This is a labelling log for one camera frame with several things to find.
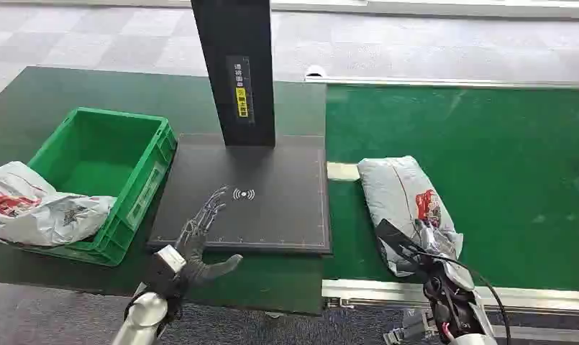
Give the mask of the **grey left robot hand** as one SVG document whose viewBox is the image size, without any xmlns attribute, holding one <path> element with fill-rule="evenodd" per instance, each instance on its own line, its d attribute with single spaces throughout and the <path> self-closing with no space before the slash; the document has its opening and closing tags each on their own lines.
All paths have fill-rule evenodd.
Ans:
<svg viewBox="0 0 579 345">
<path fill-rule="evenodd" d="M 186 261 L 181 277 L 188 284 L 199 284 L 226 275 L 234 271 L 243 259 L 241 254 L 234 254 L 223 262 L 207 264 L 203 261 L 206 236 L 216 215 L 225 207 L 222 197 L 227 189 L 227 186 L 222 186 L 215 190 L 198 212 L 186 221 L 175 241 L 174 248 Z"/>
</svg>

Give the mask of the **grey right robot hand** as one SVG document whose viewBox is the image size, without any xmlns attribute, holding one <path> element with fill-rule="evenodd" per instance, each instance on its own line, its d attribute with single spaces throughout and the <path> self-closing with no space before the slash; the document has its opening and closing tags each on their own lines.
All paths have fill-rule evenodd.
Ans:
<svg viewBox="0 0 579 345">
<path fill-rule="evenodd" d="M 375 227 L 380 256 L 388 269 L 397 277 L 412 276 L 420 283 L 440 270 L 452 282 L 472 288 L 472 275 L 457 263 L 463 235 L 451 228 L 436 227 L 427 220 L 416 219 L 414 225 L 416 232 L 410 236 L 387 219 Z"/>
</svg>

